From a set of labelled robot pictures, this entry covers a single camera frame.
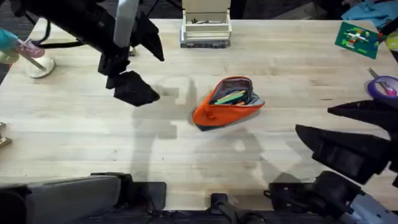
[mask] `black cable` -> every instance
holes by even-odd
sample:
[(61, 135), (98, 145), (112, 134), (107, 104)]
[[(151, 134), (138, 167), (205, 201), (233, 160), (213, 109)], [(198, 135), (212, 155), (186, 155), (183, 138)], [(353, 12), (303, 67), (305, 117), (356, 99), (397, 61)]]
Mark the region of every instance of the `black cable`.
[(80, 41), (76, 41), (76, 42), (68, 42), (68, 43), (39, 44), (37, 46), (40, 48), (43, 48), (43, 49), (64, 49), (64, 48), (70, 48), (70, 47), (80, 47), (83, 45), (84, 45), (84, 43), (82, 43)]
[(50, 37), (50, 33), (51, 33), (51, 22), (49, 20), (47, 20), (47, 26), (45, 28), (44, 37), (40, 40), (32, 40), (32, 44), (40, 47), (40, 44), (42, 42), (45, 42)]
[(159, 3), (160, 0), (156, 0), (155, 4), (151, 7), (151, 9), (149, 10), (149, 12), (147, 13), (147, 16), (149, 17), (149, 15), (152, 13), (152, 11), (155, 9), (156, 5)]
[(30, 15), (25, 13), (25, 17), (27, 20), (29, 20), (30, 23), (32, 23), (33, 25), (36, 25), (36, 21), (34, 21), (34, 19), (32, 19)]
[(250, 217), (256, 217), (259, 218), (264, 224), (270, 224), (271, 222), (266, 220), (265, 217), (263, 217), (262, 215), (258, 214), (258, 213), (254, 213), (254, 212), (249, 212), (246, 213), (242, 218), (241, 221), (243, 224), (249, 223), (251, 221)]
[[(31, 22), (35, 24), (34, 20), (29, 15), (25, 14), (25, 16), (26, 18), (28, 18), (28, 20), (32, 20)], [(68, 42), (68, 43), (42, 44), (42, 42), (45, 42), (50, 37), (50, 33), (51, 33), (51, 22), (47, 20), (47, 26), (45, 28), (44, 37), (41, 40), (32, 40), (32, 44), (42, 49), (62, 49), (70, 47), (80, 47), (84, 45), (84, 43), (80, 42), (79, 40), (76, 42)]]

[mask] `scissors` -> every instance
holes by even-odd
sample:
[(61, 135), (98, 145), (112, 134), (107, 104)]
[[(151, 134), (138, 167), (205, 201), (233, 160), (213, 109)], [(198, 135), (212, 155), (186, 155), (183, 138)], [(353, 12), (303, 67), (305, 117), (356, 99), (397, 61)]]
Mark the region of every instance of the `scissors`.
[[(369, 72), (375, 80), (379, 79), (380, 76), (373, 69), (369, 68)], [(377, 82), (377, 83), (383, 87), (387, 96), (397, 96), (397, 91), (393, 89), (393, 87), (388, 85), (387, 82)]]

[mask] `teal object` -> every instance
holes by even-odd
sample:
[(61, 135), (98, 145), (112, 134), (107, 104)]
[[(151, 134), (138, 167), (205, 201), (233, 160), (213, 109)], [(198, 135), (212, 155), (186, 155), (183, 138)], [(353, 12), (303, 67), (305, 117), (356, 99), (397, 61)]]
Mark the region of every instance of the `teal object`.
[(14, 47), (17, 39), (18, 37), (12, 32), (0, 28), (0, 50), (7, 50)]
[(383, 27), (388, 19), (398, 17), (398, 0), (374, 3), (366, 0), (344, 13), (343, 20), (370, 20), (376, 27)]

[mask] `butcher block tabletop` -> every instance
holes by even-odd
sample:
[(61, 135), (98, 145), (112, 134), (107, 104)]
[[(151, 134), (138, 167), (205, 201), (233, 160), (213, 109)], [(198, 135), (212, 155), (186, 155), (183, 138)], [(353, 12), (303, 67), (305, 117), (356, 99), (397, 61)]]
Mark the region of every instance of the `butcher block tabletop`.
[[(143, 47), (129, 70), (161, 95), (136, 108), (113, 98), (97, 72), (100, 53), (89, 46), (48, 50), (54, 72), (34, 80), (27, 61), (14, 64), (0, 86), (3, 136), (0, 182), (86, 177), (92, 172), (130, 173), (135, 181), (167, 183), (168, 210), (203, 210), (215, 192), (242, 208), (272, 209), (262, 194), (273, 181), (313, 182), (323, 169), (297, 137), (296, 124), (388, 138), (379, 127), (328, 114), (331, 106), (370, 99), (371, 67), (398, 77), (385, 44), (377, 59), (335, 46), (341, 21), (233, 21), (228, 49), (181, 49), (179, 20), (153, 20), (165, 61)], [(352, 22), (376, 30), (370, 22)], [(40, 39), (41, 20), (30, 37)], [(75, 38), (53, 26), (47, 42)], [(249, 77), (266, 101), (244, 122), (201, 132), (190, 113), (229, 76)], [(385, 170), (364, 190), (398, 210), (397, 174)]]

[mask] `green card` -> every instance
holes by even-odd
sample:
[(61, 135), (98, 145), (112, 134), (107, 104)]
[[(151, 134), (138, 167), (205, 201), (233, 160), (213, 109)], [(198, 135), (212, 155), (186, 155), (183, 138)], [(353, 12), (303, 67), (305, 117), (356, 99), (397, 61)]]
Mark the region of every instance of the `green card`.
[(350, 51), (376, 59), (379, 34), (342, 22), (335, 44)]

